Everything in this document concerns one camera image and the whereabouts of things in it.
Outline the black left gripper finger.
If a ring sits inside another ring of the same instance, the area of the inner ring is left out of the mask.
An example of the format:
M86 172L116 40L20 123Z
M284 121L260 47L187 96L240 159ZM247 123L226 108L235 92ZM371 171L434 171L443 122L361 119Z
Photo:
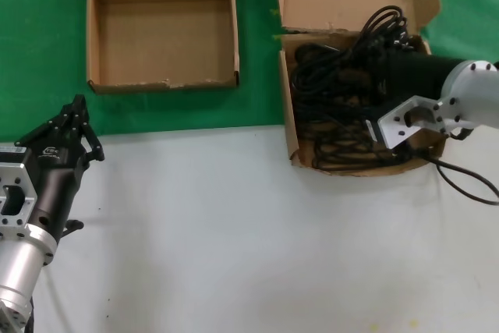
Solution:
M88 112L86 98L82 94L76 96L78 115L79 132L81 136L84 136L87 140L90 151L86 153L86 160L90 161L103 161L104 160L104 150L101 145L100 140L97 138L96 133L90 126L90 114Z
M81 120L82 95L77 94L72 102L62 106L57 115L20 137L14 144L32 150L42 146L73 144L82 139Z

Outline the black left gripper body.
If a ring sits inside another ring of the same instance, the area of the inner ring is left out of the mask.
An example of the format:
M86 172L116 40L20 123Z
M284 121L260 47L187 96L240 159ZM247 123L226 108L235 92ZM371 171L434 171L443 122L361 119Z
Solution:
M84 172L86 150L79 137L50 136L25 143L36 157L37 201L29 219L57 242L62 238Z

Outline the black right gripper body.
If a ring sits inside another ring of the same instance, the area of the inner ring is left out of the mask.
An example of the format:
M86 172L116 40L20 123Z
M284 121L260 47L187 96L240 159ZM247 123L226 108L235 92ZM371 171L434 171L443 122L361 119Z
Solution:
M390 51L373 65L373 84L389 99L439 99L444 81L464 61L416 51Z

